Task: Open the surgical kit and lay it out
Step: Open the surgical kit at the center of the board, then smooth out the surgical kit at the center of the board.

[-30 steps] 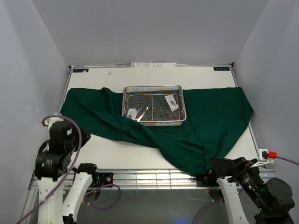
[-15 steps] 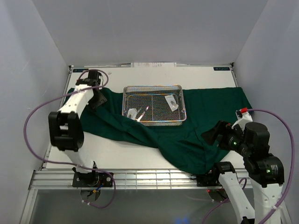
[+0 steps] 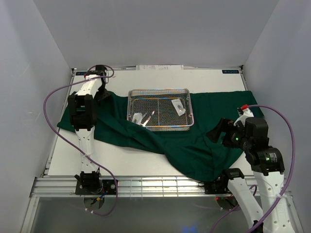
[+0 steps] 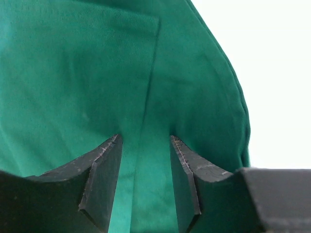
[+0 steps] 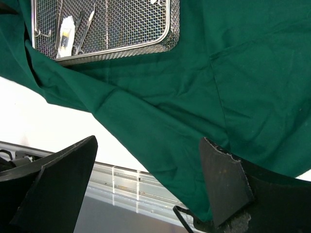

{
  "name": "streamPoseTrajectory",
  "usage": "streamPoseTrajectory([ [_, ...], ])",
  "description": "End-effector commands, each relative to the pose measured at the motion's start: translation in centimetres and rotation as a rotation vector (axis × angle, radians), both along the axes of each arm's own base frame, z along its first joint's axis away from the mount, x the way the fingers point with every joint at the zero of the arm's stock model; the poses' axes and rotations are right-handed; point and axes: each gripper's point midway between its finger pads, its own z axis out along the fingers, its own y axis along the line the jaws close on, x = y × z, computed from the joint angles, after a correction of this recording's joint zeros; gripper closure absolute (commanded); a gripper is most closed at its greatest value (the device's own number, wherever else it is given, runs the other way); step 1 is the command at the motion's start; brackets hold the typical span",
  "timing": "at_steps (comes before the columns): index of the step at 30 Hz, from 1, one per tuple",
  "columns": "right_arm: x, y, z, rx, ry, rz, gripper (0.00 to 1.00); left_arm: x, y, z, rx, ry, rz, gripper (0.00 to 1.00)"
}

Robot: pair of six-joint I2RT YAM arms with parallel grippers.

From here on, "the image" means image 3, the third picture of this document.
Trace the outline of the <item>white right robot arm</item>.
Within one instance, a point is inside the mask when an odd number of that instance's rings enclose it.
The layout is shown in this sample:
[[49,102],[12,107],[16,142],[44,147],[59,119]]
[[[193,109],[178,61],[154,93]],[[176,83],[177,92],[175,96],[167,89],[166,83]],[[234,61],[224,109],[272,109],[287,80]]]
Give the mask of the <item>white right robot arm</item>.
[[244,152],[256,179],[261,202],[256,201],[239,168],[222,171],[220,189],[233,194],[246,218],[248,232],[293,233],[284,194],[291,181],[294,160],[291,160],[290,172],[285,177],[282,154],[269,145],[268,124],[265,119],[255,117],[251,108],[253,105],[238,108],[239,117],[235,121],[222,118],[207,137],[213,143],[222,137],[223,146]]

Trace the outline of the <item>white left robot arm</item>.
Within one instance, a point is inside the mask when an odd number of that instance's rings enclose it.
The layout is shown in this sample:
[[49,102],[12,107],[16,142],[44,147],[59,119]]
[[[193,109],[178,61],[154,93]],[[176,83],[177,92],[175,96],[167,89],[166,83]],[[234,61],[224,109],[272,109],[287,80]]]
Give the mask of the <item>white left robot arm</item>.
[[103,189],[100,180],[100,168],[89,160],[94,154],[94,131],[97,123],[95,104],[108,96],[105,88],[107,67],[92,66],[84,75],[85,83],[68,97],[69,119],[79,142],[81,154],[81,172],[75,175],[80,187],[92,194]]

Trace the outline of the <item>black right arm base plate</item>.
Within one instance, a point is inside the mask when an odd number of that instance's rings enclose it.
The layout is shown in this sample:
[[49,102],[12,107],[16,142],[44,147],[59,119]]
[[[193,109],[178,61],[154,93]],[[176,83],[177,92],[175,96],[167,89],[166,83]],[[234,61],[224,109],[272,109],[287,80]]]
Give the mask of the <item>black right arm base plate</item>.
[[220,180],[216,180],[213,182],[199,182],[198,187],[203,188],[205,194],[229,193]]

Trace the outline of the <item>dark green surgical drape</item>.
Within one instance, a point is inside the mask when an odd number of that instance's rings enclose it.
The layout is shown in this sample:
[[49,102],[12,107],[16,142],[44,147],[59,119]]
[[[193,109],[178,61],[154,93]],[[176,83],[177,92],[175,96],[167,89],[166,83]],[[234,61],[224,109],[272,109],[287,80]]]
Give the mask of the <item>dark green surgical drape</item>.
[[95,103],[95,139],[120,147],[163,154],[183,175],[212,182],[241,156],[242,150],[214,144],[206,136],[221,118],[238,118],[237,108],[257,104],[251,91],[191,94],[194,125],[188,131],[152,132],[126,119],[127,98],[111,92]]

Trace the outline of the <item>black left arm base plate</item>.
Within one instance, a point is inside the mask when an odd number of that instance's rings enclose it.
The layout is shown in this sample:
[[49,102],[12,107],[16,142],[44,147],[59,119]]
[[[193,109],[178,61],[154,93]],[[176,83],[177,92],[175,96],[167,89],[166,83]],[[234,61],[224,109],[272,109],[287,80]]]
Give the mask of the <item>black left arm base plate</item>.
[[84,184],[77,181],[76,189],[74,192],[76,195],[101,195],[106,193],[107,195],[115,195],[116,185],[114,180],[99,180],[97,184],[90,183]]

